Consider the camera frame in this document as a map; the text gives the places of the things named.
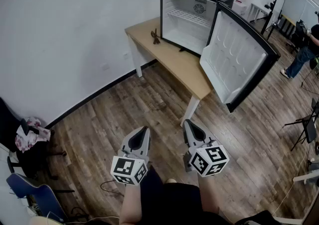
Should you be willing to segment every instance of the power cord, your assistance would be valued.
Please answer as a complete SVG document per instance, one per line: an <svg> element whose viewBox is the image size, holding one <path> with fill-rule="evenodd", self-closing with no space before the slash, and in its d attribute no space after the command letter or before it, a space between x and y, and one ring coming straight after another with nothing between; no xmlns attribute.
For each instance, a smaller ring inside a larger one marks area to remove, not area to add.
<svg viewBox="0 0 319 225"><path fill-rule="evenodd" d="M305 147L305 155L304 155L304 158L303 160L300 162L300 165L299 165L299 168L298 168L298 171L297 171L297 175L298 176L298 173L299 173L299 170L300 170L300 167L301 167L301 164L303 163L305 157L306 157L306 151L307 151L307 147ZM282 203L284 202L284 200L286 199L286 197L288 196L289 192L291 191L291 189L293 188L295 182L293 182L293 184L291 185L291 188L289 189L288 193L285 195L284 199L281 201L280 205L277 207L277 209L274 211L274 213L272 214L272 216L274 216L274 214L277 212L277 210L279 209L279 207L282 205Z"/></svg>
<svg viewBox="0 0 319 225"><path fill-rule="evenodd" d="M117 217L117 216L95 217L95 218L92 218L92 219L88 220L87 222L71 222L71 223L66 223L66 224L72 224L72 223L85 224L85 223L88 223L88 222L90 222L90 221L92 221L92 220L95 220L95 219L108 219L108 218L120 219L120 217Z"/></svg>
<svg viewBox="0 0 319 225"><path fill-rule="evenodd" d="M86 221L88 221L88 216L89 216L89 215L88 215L82 208L80 208L80 207L74 207L74 208L72 208L72 210L71 210L71 215L73 214L73 211L76 210L76 209L80 209L81 212L83 212L84 215L87 216L87 217L85 217L85 219L86 219ZM78 218L78 217L80 217L80 216L83 216L83 214L77 212L73 218L74 218L75 220L79 221L79 218Z"/></svg>
<svg viewBox="0 0 319 225"><path fill-rule="evenodd" d="M308 45L307 45L307 56L308 56L309 42L310 42L310 38L309 38L309 40L308 40ZM306 78L304 78L304 80L303 80L302 83L301 83L301 88L304 89L305 91L308 91L308 92L310 92L310 93L312 93L312 94L316 94L316 95L319 96L318 93L312 92L312 91L307 90L306 88L303 87L304 81L308 78L308 76L312 73L312 71L313 71L315 68L316 68L316 67L314 67L314 68L309 72L309 74L306 76Z"/></svg>
<svg viewBox="0 0 319 225"><path fill-rule="evenodd" d="M102 190L102 191L106 191L106 192L110 192L110 193L114 193L114 194L117 194L117 195L120 195L120 196L123 196L123 197L124 197L124 195L123 195L122 193L120 193L120 192L108 191L108 190L105 190L105 189L102 188L102 185L103 185L103 184L105 184L105 183L111 183L111 182L115 182L115 180L106 181L106 182L104 182L104 183L101 183L101 185L100 185L101 190Z"/></svg>

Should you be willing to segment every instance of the cable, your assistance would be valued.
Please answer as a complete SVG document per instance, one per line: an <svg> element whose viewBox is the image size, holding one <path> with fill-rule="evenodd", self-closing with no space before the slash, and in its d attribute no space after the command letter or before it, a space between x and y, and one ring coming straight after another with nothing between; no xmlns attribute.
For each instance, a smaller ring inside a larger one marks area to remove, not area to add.
<svg viewBox="0 0 319 225"><path fill-rule="evenodd" d="M71 223L80 223L80 224L85 224L85 223L88 223L92 220L95 220L95 219L108 219L108 218L117 218L117 219L120 219L120 217L117 217L117 216L107 216L107 217L96 217L96 218L92 218L90 220L88 220L87 222L71 222Z"/></svg>
<svg viewBox="0 0 319 225"><path fill-rule="evenodd" d="M55 215L56 217L58 217L59 220L60 220L60 222L64 222L64 220L63 220L62 218L60 218L58 215L56 215L55 213L49 211L49 212L48 212L48 215L46 216L46 225L48 225L48 220L49 220L48 217L49 217L50 213L53 214L53 215Z"/></svg>
<svg viewBox="0 0 319 225"><path fill-rule="evenodd" d="M82 209L82 208L80 208L80 207L74 207L74 208L72 208L72 210L71 210L71 214L73 214L73 211L75 210L75 209L80 209L84 214L86 214L87 215L87 213Z"/></svg>
<svg viewBox="0 0 319 225"><path fill-rule="evenodd" d="M108 191L108 190L105 190L105 189L102 188L102 185L103 185L103 184L105 184L105 183L111 183L111 182L115 182L115 180L106 181L106 182L104 182L104 183L101 183L101 185L100 185L101 190L102 190L102 191L106 191L106 192L110 192L110 193L114 193L114 194L118 194L118 195L124 197L124 195L123 195L122 193L120 193L120 192Z"/></svg>
<svg viewBox="0 0 319 225"><path fill-rule="evenodd" d="M310 39L308 40L308 45L307 45L307 56L308 56L309 42L310 42ZM312 71L313 71L315 68L316 68L316 67L314 67L314 68L309 72L309 74L306 76L306 78L304 78L304 80L301 82L301 88L304 89L305 91L308 91L308 92L310 92L310 93L312 93L312 94L316 94L316 95L319 96L318 93L312 92L312 91L307 90L306 88L303 87L304 81L308 78L308 76L312 73Z"/></svg>
<svg viewBox="0 0 319 225"><path fill-rule="evenodd" d="M306 157L306 151L307 151L307 147L305 147L305 155L304 155L304 158L303 160L300 162L300 165L299 165L299 168L298 168L298 171L297 171L297 175L298 176L298 173L299 173L299 169L301 167L301 164L303 163L305 157ZM277 207L277 209L274 211L274 213L272 214L272 216L274 216L274 214L277 212L277 210L279 209L279 207L281 206L281 204L283 203L283 201L285 200L285 198L288 196L289 192L291 191L291 189L293 188L295 182L293 182L293 184L291 185L291 188L289 189L288 193L285 195L284 199L281 201L280 205Z"/></svg>

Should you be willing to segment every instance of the floral cloth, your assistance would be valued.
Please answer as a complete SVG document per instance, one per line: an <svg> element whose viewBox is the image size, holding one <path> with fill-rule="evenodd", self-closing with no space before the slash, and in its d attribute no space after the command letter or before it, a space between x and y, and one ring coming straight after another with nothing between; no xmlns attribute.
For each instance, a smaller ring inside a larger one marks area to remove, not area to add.
<svg viewBox="0 0 319 225"><path fill-rule="evenodd" d="M39 135L35 134L32 130L29 130L28 135L24 134L22 126L16 131L15 145L17 148L24 153L30 150L39 141L50 141L51 131L40 127L41 122L39 119L34 117L28 117L25 119L29 126L32 126L39 130Z"/></svg>

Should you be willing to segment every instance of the person's leg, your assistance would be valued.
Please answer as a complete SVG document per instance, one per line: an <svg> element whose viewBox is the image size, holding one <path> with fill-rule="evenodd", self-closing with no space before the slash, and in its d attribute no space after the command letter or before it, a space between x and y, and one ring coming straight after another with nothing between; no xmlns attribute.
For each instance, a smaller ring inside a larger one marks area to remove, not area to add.
<svg viewBox="0 0 319 225"><path fill-rule="evenodd" d="M285 70L288 78L294 78L303 67L303 65L315 58L315 55L308 49L308 47L303 47L299 50L292 64Z"/></svg>

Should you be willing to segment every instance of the table leg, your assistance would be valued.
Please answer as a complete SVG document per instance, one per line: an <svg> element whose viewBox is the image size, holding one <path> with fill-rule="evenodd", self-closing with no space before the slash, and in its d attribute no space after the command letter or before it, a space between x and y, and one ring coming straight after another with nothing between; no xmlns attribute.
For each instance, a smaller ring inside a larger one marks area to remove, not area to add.
<svg viewBox="0 0 319 225"><path fill-rule="evenodd" d="M130 37L130 35L128 35L129 38L129 45L131 48L131 54L132 54L132 58L133 58L133 63L134 66L136 68L136 73L138 75L138 77L142 76L142 70L141 70L141 61L140 61L140 53L136 47L136 43L132 40L132 38Z"/></svg>
<svg viewBox="0 0 319 225"><path fill-rule="evenodd" d="M248 22L249 22L249 17L250 17L250 15L251 15L251 13L252 13L253 8L254 8L254 6L251 5L250 10L249 10L249 14L248 14L248 16L247 16L247 21L248 21Z"/></svg>
<svg viewBox="0 0 319 225"><path fill-rule="evenodd" d="M289 37L291 36L291 33L294 31L294 29L295 29L295 26L293 26L292 28L291 28L291 30L290 30L290 32L289 32L289 34L288 34L288 39L289 39Z"/></svg>
<svg viewBox="0 0 319 225"><path fill-rule="evenodd" d="M198 106L199 101L200 100L198 98L196 98L194 95L191 96L191 99L189 101L189 104L188 104L188 107L187 107L186 112L184 114L184 117L183 117L183 119L181 120L181 123L180 123L181 127L183 127L184 120L191 118L191 116L193 115L193 113L196 110L196 107Z"/></svg>
<svg viewBox="0 0 319 225"><path fill-rule="evenodd" d="M285 27L285 25L286 25L286 22L287 22L287 19L285 19L283 25L281 26L281 29L280 29L280 32L281 32L281 33L283 33L283 29L284 29L284 27Z"/></svg>
<svg viewBox="0 0 319 225"><path fill-rule="evenodd" d="M259 14L259 9L257 9L256 15L255 15L255 18L254 18L254 23L256 23L256 19L257 19L258 14Z"/></svg>
<svg viewBox="0 0 319 225"><path fill-rule="evenodd" d="M288 27L286 28L286 31L285 31L285 37L287 37L287 33L288 33L288 30L290 29L291 25L292 25L291 22L289 22Z"/></svg>

